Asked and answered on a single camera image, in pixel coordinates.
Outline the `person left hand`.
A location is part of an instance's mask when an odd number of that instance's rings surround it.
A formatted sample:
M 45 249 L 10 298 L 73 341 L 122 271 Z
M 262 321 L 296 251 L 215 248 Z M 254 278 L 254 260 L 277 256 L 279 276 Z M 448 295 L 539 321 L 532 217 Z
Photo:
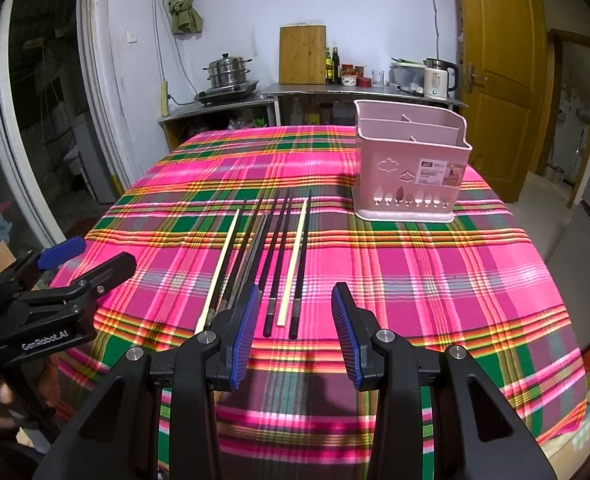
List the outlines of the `person left hand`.
M 42 361 L 42 372 L 34 381 L 34 391 L 49 408 L 55 408 L 60 400 L 58 385 L 58 356 L 48 356 Z M 0 379 L 0 429 L 14 429 L 22 424 L 18 415 L 20 403 L 13 390 Z

